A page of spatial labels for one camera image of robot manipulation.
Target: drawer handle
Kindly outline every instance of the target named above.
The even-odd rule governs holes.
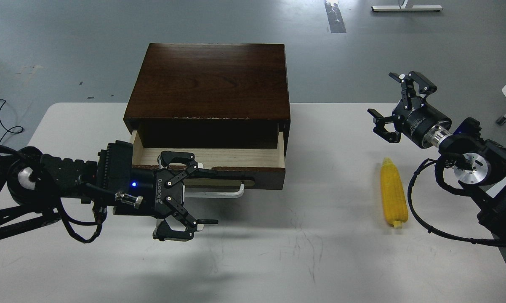
[[[245,185],[240,184],[240,189],[236,192],[212,192],[212,191],[195,191],[195,192],[185,192],[185,198],[225,198],[225,199],[235,199],[240,198],[242,194],[244,194]]]

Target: yellow corn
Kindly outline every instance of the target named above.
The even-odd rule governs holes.
[[[401,228],[408,220],[407,202],[397,167],[390,158],[384,158],[380,169],[380,186],[384,218],[394,228]]]

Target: gray floor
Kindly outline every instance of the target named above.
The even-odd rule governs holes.
[[[347,33],[330,33],[321,0],[0,1],[3,122],[26,129],[5,144],[25,146],[56,102],[127,102],[148,43],[161,42],[283,43],[291,102],[396,102],[388,72],[420,71],[454,125],[474,117],[506,146],[506,124],[494,123],[506,112],[506,0],[370,9],[394,2],[340,0]]]

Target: wooden box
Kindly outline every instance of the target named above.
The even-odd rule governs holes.
[[[281,44],[156,44],[124,113],[134,165],[188,151],[222,180],[188,186],[281,189],[290,106]]]

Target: robotiq logo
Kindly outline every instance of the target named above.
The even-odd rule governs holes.
[[[163,204],[161,201],[161,184],[163,179],[157,179],[156,192],[155,192],[155,203]]]

